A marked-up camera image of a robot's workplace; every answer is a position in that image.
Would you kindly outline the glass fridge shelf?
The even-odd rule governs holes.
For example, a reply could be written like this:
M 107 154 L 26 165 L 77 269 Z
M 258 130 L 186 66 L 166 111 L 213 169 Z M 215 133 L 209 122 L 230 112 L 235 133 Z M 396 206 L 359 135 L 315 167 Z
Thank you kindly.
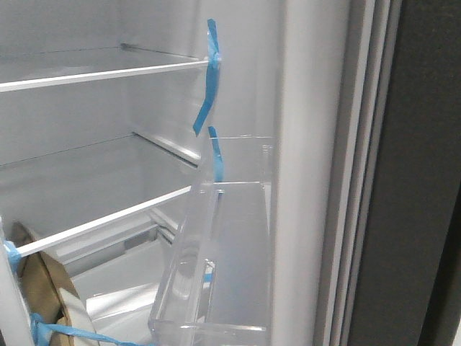
M 4 56 L 1 58 L 1 92 L 181 71 L 207 65 L 207 58 L 133 46 Z
M 1 166 L 1 239 L 21 245 L 78 229 L 48 248 L 72 262 L 117 249 L 182 214 L 194 163 L 137 135 L 43 154 Z

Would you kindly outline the upper glass fridge shelf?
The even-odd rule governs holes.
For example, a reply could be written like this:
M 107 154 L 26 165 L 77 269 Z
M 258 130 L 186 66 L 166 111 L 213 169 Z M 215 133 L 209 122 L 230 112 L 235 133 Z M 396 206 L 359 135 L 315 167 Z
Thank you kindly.
M 133 46 L 4 56 L 1 58 L 1 92 L 181 71 L 207 65 L 207 58 Z

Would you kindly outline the lower glass fridge shelf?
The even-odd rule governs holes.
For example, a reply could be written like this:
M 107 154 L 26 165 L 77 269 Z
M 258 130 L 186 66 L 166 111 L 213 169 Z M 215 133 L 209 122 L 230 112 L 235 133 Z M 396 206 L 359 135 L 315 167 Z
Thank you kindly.
M 182 214 L 194 163 L 137 135 L 43 154 L 1 166 L 1 239 L 21 245 L 78 229 L 48 248 L 72 262 L 117 249 Z

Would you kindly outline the grey fridge door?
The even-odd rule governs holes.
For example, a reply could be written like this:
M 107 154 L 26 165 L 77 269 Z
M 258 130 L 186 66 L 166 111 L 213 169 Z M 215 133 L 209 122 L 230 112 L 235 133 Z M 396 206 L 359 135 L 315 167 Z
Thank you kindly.
M 460 3 L 285 1 L 273 345 L 451 345 Z

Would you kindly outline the blue tape at lower left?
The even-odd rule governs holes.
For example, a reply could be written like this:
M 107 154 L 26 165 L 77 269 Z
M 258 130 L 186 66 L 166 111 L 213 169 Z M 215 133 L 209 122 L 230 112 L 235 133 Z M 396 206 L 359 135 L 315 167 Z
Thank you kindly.
M 12 274 L 16 274 L 22 255 L 19 253 L 19 250 L 15 247 L 12 241 L 3 240 L 3 246 Z M 137 345 L 137 343 L 134 342 L 123 342 L 103 334 L 97 334 L 95 332 L 89 332 L 75 327 L 60 324 L 48 324 L 45 323 L 41 315 L 37 313 L 30 314 L 30 321 L 32 339 L 35 345 L 49 345 L 53 333 L 80 337 L 86 340 L 94 340 L 98 342 L 108 342 L 114 345 Z

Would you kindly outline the brown paper tape roll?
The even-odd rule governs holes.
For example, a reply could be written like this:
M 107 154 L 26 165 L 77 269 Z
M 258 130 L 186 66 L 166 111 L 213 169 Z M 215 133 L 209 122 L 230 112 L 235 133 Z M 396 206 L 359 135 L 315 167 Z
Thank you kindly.
M 17 274 L 29 310 L 46 324 L 94 332 L 94 325 L 65 267 L 38 252 L 21 259 Z

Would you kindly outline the clear plastic door bin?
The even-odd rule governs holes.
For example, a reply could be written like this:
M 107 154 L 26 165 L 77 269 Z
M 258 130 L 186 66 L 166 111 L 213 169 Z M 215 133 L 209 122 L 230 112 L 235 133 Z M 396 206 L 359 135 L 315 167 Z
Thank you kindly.
M 267 345 L 274 141 L 219 138 L 215 182 L 207 139 L 148 326 L 155 345 Z

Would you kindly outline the blue tape on door bin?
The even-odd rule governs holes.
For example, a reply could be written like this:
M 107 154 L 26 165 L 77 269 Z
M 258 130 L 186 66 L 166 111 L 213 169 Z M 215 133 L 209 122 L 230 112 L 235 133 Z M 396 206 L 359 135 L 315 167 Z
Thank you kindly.
M 218 134 L 214 126 L 208 127 L 208 133 L 212 142 L 214 180 L 215 182 L 222 182 L 224 179 L 224 163 L 220 150 Z

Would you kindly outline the upper blue tape strip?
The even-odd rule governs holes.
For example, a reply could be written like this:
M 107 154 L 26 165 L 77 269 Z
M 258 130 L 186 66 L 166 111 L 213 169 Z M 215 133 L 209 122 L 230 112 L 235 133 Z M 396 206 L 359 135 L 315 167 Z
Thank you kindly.
M 207 116 L 209 115 L 218 92 L 220 78 L 220 46 L 218 42 L 217 25 L 214 19 L 207 20 L 207 52 L 208 64 L 205 76 L 205 98 L 192 126 L 198 137 Z

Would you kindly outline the white fridge crisper drawer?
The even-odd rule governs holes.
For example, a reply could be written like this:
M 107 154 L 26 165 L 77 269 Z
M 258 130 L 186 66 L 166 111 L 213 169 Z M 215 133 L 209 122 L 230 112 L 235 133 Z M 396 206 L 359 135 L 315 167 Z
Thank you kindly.
M 170 254 L 171 242 L 159 235 L 125 251 L 117 245 L 65 263 L 96 333 L 153 342 L 148 320 Z

